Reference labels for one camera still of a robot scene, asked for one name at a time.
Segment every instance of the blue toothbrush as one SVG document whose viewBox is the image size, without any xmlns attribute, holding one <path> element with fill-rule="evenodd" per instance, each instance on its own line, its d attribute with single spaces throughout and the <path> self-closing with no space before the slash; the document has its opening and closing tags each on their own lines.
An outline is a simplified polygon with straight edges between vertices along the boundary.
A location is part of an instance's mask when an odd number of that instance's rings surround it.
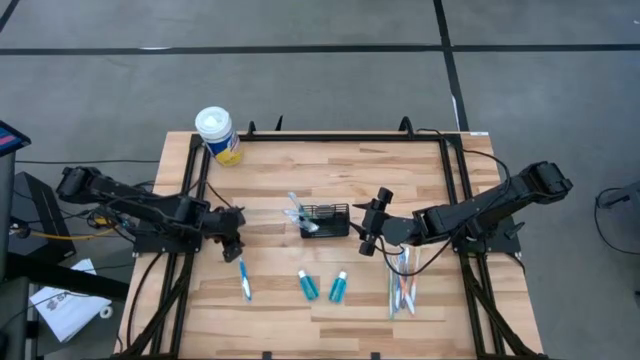
<svg viewBox="0 0 640 360">
<path fill-rule="evenodd" d="M 244 265 L 244 260 L 242 257 L 240 259 L 240 275 L 242 276 L 242 292 L 244 293 L 244 298 L 251 302 L 251 288 L 249 287 L 249 278 L 247 277 L 247 267 Z"/>
</svg>

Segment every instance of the black floor line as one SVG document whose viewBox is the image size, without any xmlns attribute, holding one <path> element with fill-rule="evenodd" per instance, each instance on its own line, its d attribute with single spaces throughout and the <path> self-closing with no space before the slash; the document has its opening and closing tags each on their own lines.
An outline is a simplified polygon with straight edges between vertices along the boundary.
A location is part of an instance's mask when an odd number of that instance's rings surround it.
<svg viewBox="0 0 640 360">
<path fill-rule="evenodd" d="M 216 55 L 216 54 L 305 54 L 305 53 L 418 53 L 442 51 L 441 45 L 422 44 L 317 44 L 281 46 L 203 46 L 150 48 L 12 48 L 4 56 L 90 55 Z"/>
<path fill-rule="evenodd" d="M 2 30 L 7 25 L 7 22 L 11 18 L 11 15 L 13 15 L 13 11 L 16 9 L 19 2 L 20 0 L 11 0 L 7 8 L 4 10 L 4 13 L 2 13 L 2 17 L 0 17 L 0 33 L 2 33 Z"/>
<path fill-rule="evenodd" d="M 458 79 L 456 61 L 453 57 L 453 52 L 451 52 L 451 39 L 449 38 L 449 28 L 447 27 L 447 18 L 444 15 L 442 0 L 433 0 L 433 7 L 435 8 L 436 19 L 438 20 L 438 31 L 440 32 L 443 47 L 444 64 L 447 69 L 449 90 L 451 91 L 458 130 L 469 131 L 469 121 L 467 120 L 467 112 L 464 108 L 464 100 L 462 99 L 462 89 L 460 88 L 460 80 Z"/>
<path fill-rule="evenodd" d="M 639 51 L 640 44 L 453 45 L 453 52 Z"/>
</svg>

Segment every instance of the white tape roll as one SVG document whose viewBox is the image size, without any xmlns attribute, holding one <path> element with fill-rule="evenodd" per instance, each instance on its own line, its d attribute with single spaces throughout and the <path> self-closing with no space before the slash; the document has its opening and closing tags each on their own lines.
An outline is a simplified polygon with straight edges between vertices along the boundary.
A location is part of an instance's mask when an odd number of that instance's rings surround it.
<svg viewBox="0 0 640 360">
<path fill-rule="evenodd" d="M 111 306 L 105 306 L 100 310 L 100 317 L 103 319 L 108 319 L 113 315 L 113 309 Z"/>
</svg>

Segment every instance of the yellow cable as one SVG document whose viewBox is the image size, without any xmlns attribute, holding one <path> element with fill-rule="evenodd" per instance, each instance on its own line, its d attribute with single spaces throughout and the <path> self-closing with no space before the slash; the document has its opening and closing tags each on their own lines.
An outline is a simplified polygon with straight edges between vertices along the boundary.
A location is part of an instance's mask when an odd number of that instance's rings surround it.
<svg viewBox="0 0 640 360">
<path fill-rule="evenodd" d="M 31 231 L 31 235 L 33 236 L 38 236 L 38 237 L 43 237 L 43 238 L 49 238 L 49 239 L 54 239 L 54 240 L 91 240 L 93 238 L 97 238 L 100 237 L 102 235 L 106 235 L 110 232 L 112 232 L 113 229 L 109 229 L 106 231 L 102 231 L 99 233 L 95 233 L 92 235 L 82 235 L 82 236 L 59 236 L 59 235 L 50 235 L 50 234 L 45 234 L 45 233 L 41 233 L 39 231 Z"/>
</svg>

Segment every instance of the gray carpet floor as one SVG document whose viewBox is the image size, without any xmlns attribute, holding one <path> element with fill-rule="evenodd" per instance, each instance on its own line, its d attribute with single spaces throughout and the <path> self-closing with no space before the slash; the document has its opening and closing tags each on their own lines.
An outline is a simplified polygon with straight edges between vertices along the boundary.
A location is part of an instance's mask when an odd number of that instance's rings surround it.
<svg viewBox="0 0 640 360">
<path fill-rule="evenodd" d="M 0 12 L 8 3 L 0 0 Z M 638 1 L 443 3 L 454 45 L 640 43 Z M 439 42 L 433 3 L 421 0 L 21 0 L 0 33 L 0 49 Z M 527 223 L 520 238 L 546 353 L 636 359 L 640 257 L 600 240 L 593 203 L 603 188 L 640 180 L 640 52 L 456 53 L 455 61 L 470 129 L 491 134 L 512 172 L 554 161 L 575 185 L 563 202 L 517 216 Z M 0 56 L 0 79 L 0 118 L 34 143 L 22 160 L 157 159 L 167 131 L 192 130 L 214 104 L 242 129 L 249 121 L 272 129 L 280 115 L 286 130 L 395 129 L 404 115 L 416 127 L 457 128 L 439 52 Z M 153 179 L 156 166 L 100 169 L 134 183 Z M 18 170 L 55 185 L 62 167 Z M 612 243 L 640 251 L 633 208 L 599 215 Z M 82 221 L 69 226 L 87 231 Z M 123 261 L 127 246 L 77 244 L 79 257 L 124 253 Z M 47 358 L 107 356 L 119 320 Z"/>
</svg>

